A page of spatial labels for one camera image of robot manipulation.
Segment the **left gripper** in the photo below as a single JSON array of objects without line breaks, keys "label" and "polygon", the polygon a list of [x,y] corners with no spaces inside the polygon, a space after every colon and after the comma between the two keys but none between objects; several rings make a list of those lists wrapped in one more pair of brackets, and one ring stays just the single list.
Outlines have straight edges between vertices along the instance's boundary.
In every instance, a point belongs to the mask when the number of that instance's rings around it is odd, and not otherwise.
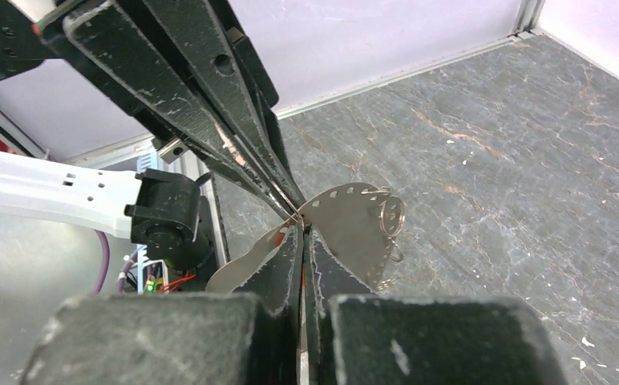
[{"label": "left gripper", "polygon": [[229,2],[57,1],[32,21],[0,1],[0,81],[47,59],[278,214],[305,203],[281,160],[277,91]]}]

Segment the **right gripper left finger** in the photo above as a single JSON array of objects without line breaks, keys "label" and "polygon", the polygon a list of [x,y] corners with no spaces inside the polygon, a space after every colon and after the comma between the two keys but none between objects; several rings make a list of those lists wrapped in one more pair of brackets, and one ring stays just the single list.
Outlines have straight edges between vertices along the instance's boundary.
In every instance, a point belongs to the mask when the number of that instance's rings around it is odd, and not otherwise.
[{"label": "right gripper left finger", "polygon": [[23,384],[295,384],[303,228],[225,294],[67,299],[43,327]]}]

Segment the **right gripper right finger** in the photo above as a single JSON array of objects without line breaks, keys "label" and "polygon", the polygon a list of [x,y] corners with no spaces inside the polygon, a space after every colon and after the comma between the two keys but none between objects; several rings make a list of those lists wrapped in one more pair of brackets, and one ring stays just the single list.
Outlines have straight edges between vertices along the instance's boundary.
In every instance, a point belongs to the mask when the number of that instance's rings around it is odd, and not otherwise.
[{"label": "right gripper right finger", "polygon": [[380,296],[309,226],[304,233],[312,384],[563,384],[534,309],[501,296]]}]

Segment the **large metal keyring plate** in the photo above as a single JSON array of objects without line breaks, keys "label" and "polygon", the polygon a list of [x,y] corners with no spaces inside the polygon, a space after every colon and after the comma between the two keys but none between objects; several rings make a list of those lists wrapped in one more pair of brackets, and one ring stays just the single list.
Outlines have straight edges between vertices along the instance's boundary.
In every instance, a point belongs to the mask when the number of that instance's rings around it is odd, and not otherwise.
[{"label": "large metal keyring plate", "polygon": [[[374,289],[380,285],[386,262],[401,260],[393,250],[405,220],[405,205],[388,188],[362,182],[339,185],[310,199],[299,213],[306,215],[307,225],[318,229],[329,251]],[[270,241],[277,227],[249,252],[218,269],[205,290],[227,293],[249,278],[276,249]]]}]

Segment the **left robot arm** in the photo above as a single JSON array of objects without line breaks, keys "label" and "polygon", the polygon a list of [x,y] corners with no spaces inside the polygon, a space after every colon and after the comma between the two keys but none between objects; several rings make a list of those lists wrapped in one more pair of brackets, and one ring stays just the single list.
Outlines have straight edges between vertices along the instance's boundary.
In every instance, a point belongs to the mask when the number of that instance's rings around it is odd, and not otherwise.
[{"label": "left robot arm", "polygon": [[[61,1],[38,21],[0,1],[0,81],[63,59],[167,147],[291,219],[305,202],[278,95],[227,1]],[[197,234],[199,181],[0,152],[0,213],[81,225],[179,261]]]}]

